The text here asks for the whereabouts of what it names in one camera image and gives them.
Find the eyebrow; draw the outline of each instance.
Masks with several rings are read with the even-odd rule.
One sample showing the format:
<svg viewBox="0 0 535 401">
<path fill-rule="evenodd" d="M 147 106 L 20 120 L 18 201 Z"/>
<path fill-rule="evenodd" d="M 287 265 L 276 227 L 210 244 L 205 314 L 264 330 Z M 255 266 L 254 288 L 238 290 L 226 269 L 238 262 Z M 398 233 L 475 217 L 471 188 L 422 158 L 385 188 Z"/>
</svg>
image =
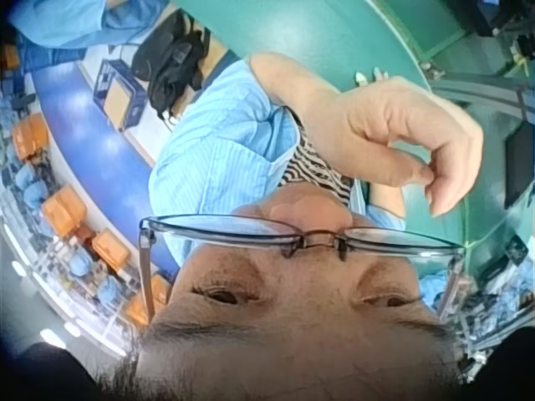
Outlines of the eyebrow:
<svg viewBox="0 0 535 401">
<path fill-rule="evenodd" d="M 141 346 L 148 348 L 157 343 L 200 341 L 216 338 L 250 341 L 254 337 L 254 329 L 252 327 L 230 323 L 157 322 L 150 325 L 142 335 Z"/>
</svg>

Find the black backpack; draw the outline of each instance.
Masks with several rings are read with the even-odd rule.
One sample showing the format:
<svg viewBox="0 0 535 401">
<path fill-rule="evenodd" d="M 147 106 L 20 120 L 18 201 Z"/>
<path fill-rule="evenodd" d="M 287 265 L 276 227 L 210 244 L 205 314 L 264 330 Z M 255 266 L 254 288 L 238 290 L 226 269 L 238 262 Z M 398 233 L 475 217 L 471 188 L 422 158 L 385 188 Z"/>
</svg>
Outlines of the black backpack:
<svg viewBox="0 0 535 401">
<path fill-rule="evenodd" d="M 164 119 L 164 111 L 171 112 L 173 104 L 182 96 L 187 85 L 194 90 L 201 88 L 202 76 L 198 63 L 208 54 L 210 31 L 205 29 L 202 35 L 201 31 L 193 28 L 193 18 L 188 18 L 189 32 L 177 38 L 165 50 L 150 76 L 149 101 L 160 119 Z"/>
<path fill-rule="evenodd" d="M 177 39 L 184 36 L 184 13 L 178 9 L 160 24 L 138 47 L 132 58 L 130 70 L 142 81 L 149 82 L 152 72 L 160 64 L 161 57 Z"/>
</svg>

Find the blue shirt sleeve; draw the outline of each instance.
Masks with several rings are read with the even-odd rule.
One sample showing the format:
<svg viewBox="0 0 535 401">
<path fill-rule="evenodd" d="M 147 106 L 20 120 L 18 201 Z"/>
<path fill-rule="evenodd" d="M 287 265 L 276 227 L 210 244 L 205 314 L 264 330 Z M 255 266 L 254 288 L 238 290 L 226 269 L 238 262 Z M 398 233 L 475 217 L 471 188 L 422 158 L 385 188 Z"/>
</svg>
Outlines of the blue shirt sleeve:
<svg viewBox="0 0 535 401">
<path fill-rule="evenodd" d="M 371 219 L 378 227 L 389 228 L 391 230 L 405 231 L 405 220 L 400 219 L 398 216 L 393 215 L 385 209 L 367 205 L 366 215 Z"/>
<path fill-rule="evenodd" d="M 228 214 L 262 199 L 298 143 L 291 114 L 272 104 L 247 63 L 229 66 L 186 108 L 149 181 L 158 216 Z M 167 239 L 179 265 L 193 245 Z"/>
</svg>

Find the eye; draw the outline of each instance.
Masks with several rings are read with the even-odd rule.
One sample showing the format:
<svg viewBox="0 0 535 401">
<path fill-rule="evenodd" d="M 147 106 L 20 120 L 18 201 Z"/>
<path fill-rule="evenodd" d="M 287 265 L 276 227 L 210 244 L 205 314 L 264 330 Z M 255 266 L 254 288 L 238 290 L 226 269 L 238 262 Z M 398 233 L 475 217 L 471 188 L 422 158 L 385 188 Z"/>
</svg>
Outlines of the eye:
<svg viewBox="0 0 535 401">
<path fill-rule="evenodd" d="M 191 289 L 194 294 L 202 295 L 212 301 L 224 303 L 227 305 L 244 305 L 248 302 L 258 300 L 258 295 L 243 290 L 228 290 L 226 287 L 200 288 Z"/>
<path fill-rule="evenodd" d="M 230 305 L 237 305 L 237 297 L 229 291 L 214 291 L 205 293 L 207 297 L 220 303 L 228 303 Z"/>
<path fill-rule="evenodd" d="M 365 299 L 364 303 L 367 303 L 374 307 L 404 307 L 415 300 L 407 300 L 401 295 L 387 295 L 382 297 L 375 297 Z"/>
</svg>

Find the hand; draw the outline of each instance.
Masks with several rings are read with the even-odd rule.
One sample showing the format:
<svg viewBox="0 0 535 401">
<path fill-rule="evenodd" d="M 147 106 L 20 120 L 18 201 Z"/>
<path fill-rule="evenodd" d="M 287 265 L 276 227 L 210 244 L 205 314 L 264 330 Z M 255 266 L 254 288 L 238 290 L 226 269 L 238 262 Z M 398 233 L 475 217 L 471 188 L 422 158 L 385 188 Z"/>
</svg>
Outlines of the hand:
<svg viewBox="0 0 535 401">
<path fill-rule="evenodd" d="M 344 94 L 319 86 L 299 117 L 336 170 L 384 185 L 424 185 L 435 216 L 472 188 L 481 164 L 481 127 L 461 108 L 402 78 Z M 396 140 L 429 150 L 429 165 L 387 146 Z"/>
</svg>

